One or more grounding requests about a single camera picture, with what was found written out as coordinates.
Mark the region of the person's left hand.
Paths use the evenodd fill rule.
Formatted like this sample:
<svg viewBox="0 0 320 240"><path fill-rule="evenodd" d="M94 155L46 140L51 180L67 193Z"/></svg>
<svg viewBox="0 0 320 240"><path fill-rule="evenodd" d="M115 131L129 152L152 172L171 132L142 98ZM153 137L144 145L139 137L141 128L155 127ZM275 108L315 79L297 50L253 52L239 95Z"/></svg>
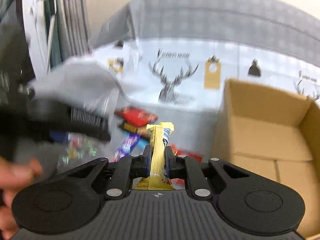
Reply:
<svg viewBox="0 0 320 240"><path fill-rule="evenodd" d="M16 194L32 184L42 175L43 169L37 159L28 164L11 163L1 158L1 239L11 239L18 232L18 225L12 215L12 201Z"/></svg>

